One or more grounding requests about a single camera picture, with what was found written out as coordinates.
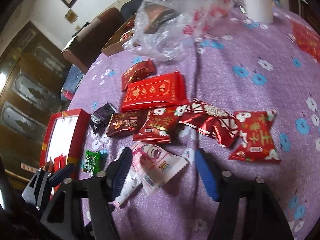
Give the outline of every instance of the white paper cup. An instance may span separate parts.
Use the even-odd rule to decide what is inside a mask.
[[[244,0],[248,18],[255,22],[273,23],[272,0]]]

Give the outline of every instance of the plastic bag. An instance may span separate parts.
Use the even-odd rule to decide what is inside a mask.
[[[186,39],[212,29],[232,6],[232,0],[144,0],[135,18],[135,33],[123,48],[160,61],[183,58]]]

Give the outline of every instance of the green candy wrapper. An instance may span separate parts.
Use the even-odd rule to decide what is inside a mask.
[[[93,174],[100,171],[100,151],[97,153],[89,150],[85,151],[82,170],[83,172],[93,172]]]

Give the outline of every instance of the open red box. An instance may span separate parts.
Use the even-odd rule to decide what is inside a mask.
[[[42,144],[40,166],[61,154],[66,157],[66,164],[77,166],[89,120],[90,114],[82,109],[52,115]]]

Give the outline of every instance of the white wall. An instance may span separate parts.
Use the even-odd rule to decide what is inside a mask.
[[[72,25],[65,18],[69,10],[62,0],[36,0],[31,13],[32,23],[59,49],[63,49],[77,25],[83,26],[117,0],[77,0],[72,10],[79,18]]]

